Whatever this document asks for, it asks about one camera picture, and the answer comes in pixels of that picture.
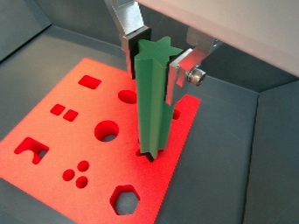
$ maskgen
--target irregular shaped hole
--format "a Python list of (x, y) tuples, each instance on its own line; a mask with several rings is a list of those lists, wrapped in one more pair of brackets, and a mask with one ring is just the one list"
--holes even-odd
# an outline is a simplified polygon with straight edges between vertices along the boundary
[(100, 142), (110, 142), (118, 137), (119, 127), (112, 121), (100, 122), (95, 128), (95, 137)]
[(75, 177), (75, 171), (73, 171), (72, 169), (68, 169), (68, 170), (63, 173), (61, 177), (63, 177), (63, 179), (64, 179), (65, 181), (71, 181), (71, 180), (73, 179), (73, 177)]
[(178, 120), (180, 118), (182, 111), (179, 109), (175, 109), (172, 112), (172, 119)]
[(77, 165), (77, 168), (79, 168), (79, 171), (80, 171), (80, 172), (87, 171), (88, 168), (90, 168), (90, 162), (86, 161), (86, 160), (80, 161), (80, 162), (79, 162), (79, 165)]
[(86, 88), (96, 89), (99, 87), (100, 82), (102, 82), (102, 80), (99, 80), (88, 75), (84, 75), (79, 81), (79, 84)]
[(84, 177), (84, 176), (82, 176), (82, 177), (79, 177), (77, 180), (76, 180), (76, 187), (77, 187), (79, 189), (82, 189), (82, 188), (84, 188), (84, 187), (88, 185), (88, 183), (90, 183), (88, 178)]
[(48, 152), (47, 150), (40, 151), (40, 153), (39, 153), (40, 158), (43, 158), (45, 156), (47, 152)]
[(123, 90), (118, 93), (118, 98), (122, 102), (128, 104), (136, 103), (136, 93), (131, 90)]
[(140, 197), (132, 185), (119, 185), (110, 198), (110, 204), (118, 215), (132, 214), (136, 210)]
[(31, 137), (27, 137), (20, 145), (16, 147), (13, 153), (20, 154), (24, 151), (32, 151), (32, 163), (37, 165), (43, 158), (45, 157), (45, 154), (49, 150), (49, 147), (44, 145), (43, 143), (33, 140)]

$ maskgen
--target green peg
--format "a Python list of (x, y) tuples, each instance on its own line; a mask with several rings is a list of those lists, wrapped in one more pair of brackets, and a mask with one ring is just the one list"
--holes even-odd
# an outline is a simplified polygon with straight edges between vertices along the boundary
[(138, 128), (140, 152), (156, 158), (166, 148), (170, 136), (174, 107), (164, 102), (167, 67), (170, 58), (183, 50), (171, 46), (171, 38), (159, 41), (139, 40), (135, 56), (138, 93)]

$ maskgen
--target hexagonal hole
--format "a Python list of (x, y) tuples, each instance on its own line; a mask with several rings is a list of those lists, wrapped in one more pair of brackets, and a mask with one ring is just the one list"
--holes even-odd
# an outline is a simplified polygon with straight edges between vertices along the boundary
[(132, 214), (136, 210), (140, 197), (132, 185), (119, 185), (110, 198), (110, 204), (116, 215)]

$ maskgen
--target hole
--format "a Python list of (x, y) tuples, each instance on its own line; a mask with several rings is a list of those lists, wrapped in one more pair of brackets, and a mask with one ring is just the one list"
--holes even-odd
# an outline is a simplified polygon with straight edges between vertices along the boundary
[(45, 156), (47, 152), (48, 152), (47, 150), (40, 151), (40, 153), (39, 153), (40, 158), (43, 158)]
[(131, 90), (123, 90), (118, 93), (118, 98), (122, 102), (128, 104), (136, 103), (136, 93)]
[(59, 115), (61, 114), (61, 112), (63, 112), (64, 109), (65, 109), (64, 106), (61, 106), (60, 104), (56, 104), (56, 105), (52, 107), (51, 112), (52, 112), (56, 116), (59, 116)]
[(140, 150), (138, 150), (135, 155), (138, 157), (146, 157), (150, 163), (152, 163), (155, 161), (155, 159), (154, 159), (154, 157), (152, 157), (150, 152), (142, 153)]
[(110, 204), (118, 215), (132, 214), (136, 210), (140, 197), (131, 185), (120, 185), (112, 193)]
[(86, 88), (91, 88), (91, 89), (96, 89), (99, 87), (102, 80), (84, 75), (79, 81), (79, 84), (86, 87)]
[(68, 169), (68, 170), (63, 173), (61, 177), (63, 177), (63, 179), (64, 179), (65, 181), (71, 181), (71, 180), (73, 179), (73, 177), (75, 177), (75, 171), (73, 171), (72, 169)]
[(84, 188), (88, 185), (88, 182), (90, 182), (90, 180), (87, 177), (84, 177), (84, 176), (79, 177), (77, 181), (76, 181), (76, 187), (79, 189)]
[(45, 157), (45, 154), (49, 151), (49, 147), (33, 140), (31, 137), (27, 137), (20, 143), (20, 145), (16, 147), (13, 153), (20, 154), (24, 151), (32, 151), (32, 163), (37, 165)]
[(180, 118), (182, 111), (179, 109), (175, 109), (172, 112), (172, 119), (178, 120)]
[(95, 137), (100, 142), (110, 142), (118, 137), (118, 132), (118, 124), (112, 121), (104, 121), (95, 128)]
[(68, 112), (65, 113), (65, 115), (63, 116), (63, 118), (69, 121), (73, 122), (73, 120), (76, 119), (79, 115), (79, 112), (76, 112), (75, 110), (69, 109)]
[(86, 160), (80, 161), (77, 168), (80, 172), (84, 172), (90, 168), (90, 162)]

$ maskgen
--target metal bracket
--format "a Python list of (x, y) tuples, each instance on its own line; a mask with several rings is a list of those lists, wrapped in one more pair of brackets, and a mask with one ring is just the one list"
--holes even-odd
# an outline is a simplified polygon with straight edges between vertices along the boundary
[(122, 49), (126, 52), (127, 71), (134, 79), (138, 40), (150, 40), (152, 30), (144, 25), (139, 4), (134, 0), (106, 0), (106, 3), (119, 31)]

